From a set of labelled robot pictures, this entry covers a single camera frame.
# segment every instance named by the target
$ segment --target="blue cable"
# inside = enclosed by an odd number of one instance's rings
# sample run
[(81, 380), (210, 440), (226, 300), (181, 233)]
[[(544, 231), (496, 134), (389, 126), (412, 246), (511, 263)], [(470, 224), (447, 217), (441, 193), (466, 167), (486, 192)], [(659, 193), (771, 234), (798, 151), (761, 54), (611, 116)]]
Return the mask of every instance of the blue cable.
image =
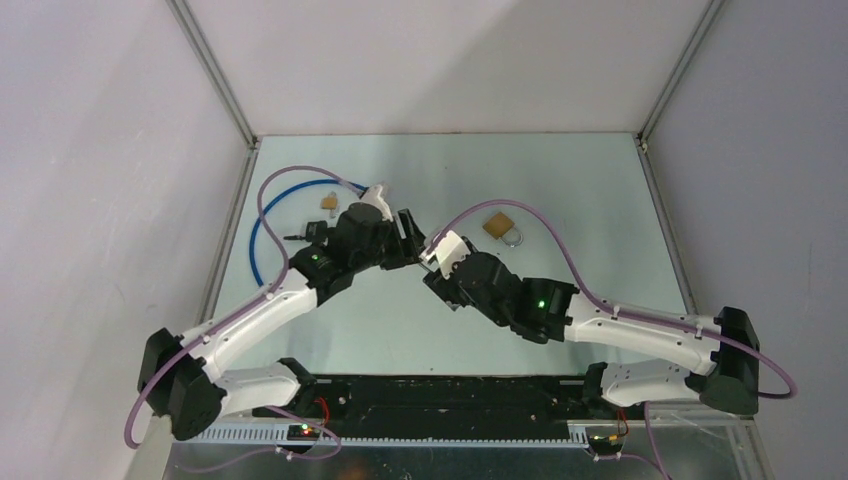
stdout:
[[(268, 212), (274, 208), (274, 205), (278, 204), (280, 200), (286, 198), (288, 195), (306, 187), (311, 187), (313, 185), (338, 185), (339, 182), (336, 180), (312, 180), (309, 182), (299, 183), (288, 190), (285, 190), (283, 193), (274, 197), (273, 200), (268, 202), (268, 205), (262, 209), (262, 212), (265, 215), (268, 215)], [(367, 187), (363, 187), (358, 183), (352, 183), (352, 185), (360, 190), (365, 190)], [(262, 275), (259, 274), (259, 266), (256, 265), (256, 235), (259, 233), (260, 221), (259, 218), (256, 218), (256, 222), (253, 224), (253, 230), (250, 231), (250, 242), (248, 243), (248, 257), (250, 257), (250, 270), (253, 272), (253, 278), (256, 280), (256, 284), (260, 287), (265, 285), (265, 282), (262, 280)]]

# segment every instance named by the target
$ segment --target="metal frame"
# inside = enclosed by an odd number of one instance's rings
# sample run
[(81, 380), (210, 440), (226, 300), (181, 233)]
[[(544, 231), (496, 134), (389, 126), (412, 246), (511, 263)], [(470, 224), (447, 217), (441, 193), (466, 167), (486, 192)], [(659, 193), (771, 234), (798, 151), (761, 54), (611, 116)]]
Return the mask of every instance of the metal frame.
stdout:
[(668, 256), (671, 258), (671, 267), (674, 269), (677, 285), (680, 288), (681, 295), (683, 295), (683, 305), (686, 307), (686, 313), (698, 315), (698, 304), (695, 301), (695, 295), (692, 292), (689, 277), (686, 275), (683, 256), (680, 253), (680, 248), (677, 246), (677, 238), (668, 216), (668, 210), (665, 208), (662, 194), (660, 193), (661, 189), (657, 183), (656, 175), (654, 175), (654, 169), (651, 167), (651, 162), (648, 159), (647, 145), (639, 139), (638, 135), (634, 135), (633, 140), (636, 143), (636, 151), (639, 154), (639, 161), (642, 163), (642, 171), (645, 173), (648, 190), (651, 192), (654, 209), (657, 211), (657, 219), (660, 222), (660, 229), (662, 230), (666, 248), (668, 249)]
[[(216, 251), (217, 261), (213, 265), (206, 283), (206, 293), (199, 318), (200, 322), (208, 319), (214, 313), (218, 294), (221, 288), (221, 282), (225, 273), (224, 270), (235, 239), (239, 216), (244, 206), (244, 202), (246, 201), (247, 189), (256, 165), (261, 140), (251, 128), (244, 111), (241, 109), (238, 99), (233, 92), (226, 75), (215, 58), (206, 36), (204, 35), (203, 30), (201, 29), (198, 20), (189, 5), (189, 0), (166, 1), (171, 8), (174, 17), (185, 33), (189, 44), (197, 55), (201, 67), (209, 76), (210, 82), (220, 97), (227, 113), (230, 115), (243, 141), (249, 148), (247, 158), (244, 162), (244, 168), (240, 174), (238, 188), (233, 196), (233, 201), (227, 215), (227, 222), (221, 234), (221, 239)], [(683, 258), (680, 249), (678, 248), (672, 224), (660, 193), (661, 188), (658, 185), (653, 168), (651, 167), (650, 158), (648, 156), (647, 141), (656, 129), (663, 112), (670, 100), (673, 98), (682, 78), (692, 65), (704, 39), (715, 25), (716, 20), (723, 12), (726, 4), (727, 0), (709, 1), (695, 27), (695, 30), (692, 32), (678, 61), (672, 69), (668, 80), (663, 86), (662, 92), (657, 97), (657, 100), (648, 114), (645, 123), (639, 133), (634, 135), (634, 142), (645, 174), (645, 180), (651, 192), (660, 228), (663, 232), (663, 237), (669, 250), (669, 256), (671, 257), (675, 276), (677, 277), (678, 286), (681, 294), (683, 295), (686, 310), (689, 313), (697, 313), (698, 308), (695, 296), (692, 292), (691, 284), (686, 274)], [(768, 465), (763, 444), (753, 419), (729, 417), (725, 414), (721, 414), (720, 412), (714, 412), (699, 404), (662, 404), (655, 407), (655, 412), (660, 414), (666, 413), (674, 418), (673, 420), (663, 418), (654, 420), (653, 423), (657, 427), (696, 426), (702, 428), (706, 426), (725, 426), (728, 433), (728, 439), (735, 446), (735, 459), (742, 478), (774, 478), (774, 475)], [(610, 425), (612, 425), (612, 422), (605, 421), (590, 421), (585, 423), (578, 422), (574, 424), (575, 427), (597, 427)]]
[(680, 85), (683, 75), (687, 70), (689, 70), (689, 67), (692, 65), (692, 60), (701, 48), (701, 44), (704, 42), (704, 38), (706, 38), (707, 34), (709, 34), (713, 25), (715, 25), (716, 20), (726, 4), (727, 0), (710, 0), (707, 4), (704, 12), (701, 14), (701, 18), (698, 20), (698, 24), (695, 26), (695, 30), (686, 42), (686, 46), (683, 48), (680, 58), (677, 59), (677, 63), (671, 70), (671, 75), (669, 75), (668, 80), (666, 80), (662, 92), (659, 97), (657, 97), (656, 102), (654, 102), (654, 106), (651, 108), (651, 112), (648, 114), (645, 124), (642, 126), (642, 129), (639, 130), (639, 137), (643, 140), (647, 140), (651, 137), (651, 134), (654, 133), (654, 129), (656, 129), (657, 123), (659, 123), (666, 106), (674, 95), (674, 92), (677, 90), (677, 86)]
[(188, 0), (167, 0), (167, 2), (168, 6), (171, 7), (171, 11), (174, 13), (174, 17), (183, 29), (189, 45), (191, 45), (192, 50), (197, 55), (200, 66), (209, 75), (209, 80), (224, 103), (224, 108), (236, 124), (242, 140), (244, 140), (244, 143), (248, 147), (254, 147), (256, 144), (256, 134), (250, 128), (247, 117), (244, 111), (242, 111), (230, 83), (227, 81), (221, 65), (212, 53), (212, 48), (209, 46), (209, 42), (206, 41), (206, 35), (203, 34), (203, 30), (200, 28), (200, 24), (197, 22), (197, 18), (194, 16)]
[(250, 186), (250, 179), (253, 177), (253, 169), (256, 166), (256, 157), (259, 155), (260, 145), (261, 142), (258, 142), (256, 146), (250, 148), (247, 152), (244, 168), (239, 175), (238, 188), (236, 188), (233, 194), (233, 200), (230, 202), (227, 221), (224, 224), (224, 229), (221, 231), (218, 248), (215, 250), (215, 258), (217, 260), (212, 265), (209, 278), (206, 280), (203, 305), (195, 325), (199, 325), (212, 318), (212, 315), (215, 313), (215, 304), (218, 303), (218, 295), (221, 293), (221, 282), (224, 281), (224, 273), (233, 249), (233, 242), (236, 238), (239, 217), (241, 216), (244, 202), (247, 200), (247, 189)]

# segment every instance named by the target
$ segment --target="enclosure wall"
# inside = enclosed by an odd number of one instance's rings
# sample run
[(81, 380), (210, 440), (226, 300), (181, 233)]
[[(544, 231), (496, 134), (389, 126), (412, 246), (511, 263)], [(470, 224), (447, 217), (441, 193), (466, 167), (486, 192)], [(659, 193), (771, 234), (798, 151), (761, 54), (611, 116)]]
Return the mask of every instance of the enclosure wall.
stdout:
[(748, 310), (800, 384), (757, 417), (779, 479), (848, 473), (846, 18), (729, 2), (648, 142), (701, 310)]
[(162, 0), (4, 2), (0, 64), (0, 477), (123, 478), (246, 148)]
[(635, 132), (707, 0), (192, 0), (259, 134)]

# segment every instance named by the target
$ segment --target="table surface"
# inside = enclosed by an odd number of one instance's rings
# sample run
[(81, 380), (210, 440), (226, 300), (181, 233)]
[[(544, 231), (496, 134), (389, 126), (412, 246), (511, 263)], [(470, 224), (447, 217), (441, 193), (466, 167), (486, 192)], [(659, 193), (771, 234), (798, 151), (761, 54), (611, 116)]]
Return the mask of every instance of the table surface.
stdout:
[[(649, 308), (684, 310), (630, 134), (355, 135), (262, 139), (216, 315), (256, 290), (247, 256), (256, 194), (269, 174), (294, 164), (321, 166), (364, 185), (388, 182), (393, 209), (409, 208), (425, 234), (478, 202), (520, 200), (553, 222), (593, 291)], [(316, 178), (314, 173), (283, 175), (266, 192), (265, 202)], [(329, 219), (319, 203), (331, 191), (342, 208), (355, 199), (338, 186), (298, 191), (268, 215), (272, 227), (281, 236), (290, 235), (301, 232), (307, 221)], [(458, 232), (478, 249), (498, 255), (519, 276), (573, 282), (556, 244), (531, 215), (503, 209), (524, 234), (521, 246), (509, 248), (489, 237), (481, 226), (498, 210), (478, 212)], [(303, 246), (286, 242), (290, 255)], [(257, 241), (257, 260), (266, 281), (280, 268), (279, 253), (264, 232)], [(422, 284), (424, 273), (415, 266), (363, 272), (351, 288), (259, 342), (234, 368), (291, 356), (315, 373), (571, 375), (594, 362), (645, 359), (603, 345), (527, 342), (476, 310), (451, 312)]]

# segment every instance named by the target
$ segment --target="orange wire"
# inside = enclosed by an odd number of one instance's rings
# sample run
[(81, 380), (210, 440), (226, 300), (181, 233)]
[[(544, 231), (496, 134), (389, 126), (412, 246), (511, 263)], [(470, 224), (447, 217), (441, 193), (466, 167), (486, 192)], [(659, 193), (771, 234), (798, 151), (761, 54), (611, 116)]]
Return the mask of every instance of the orange wire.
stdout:
[(630, 425), (627, 424), (627, 415), (624, 413), (624, 410), (619, 410), (618, 414), (621, 420), (624, 421), (624, 434), (622, 436), (626, 437), (630, 433)]
[(324, 400), (324, 397), (318, 397), (313, 403), (321, 405), (321, 412), (324, 414), (324, 422), (321, 425), (326, 425), (330, 421), (330, 407), (327, 405), (327, 401)]

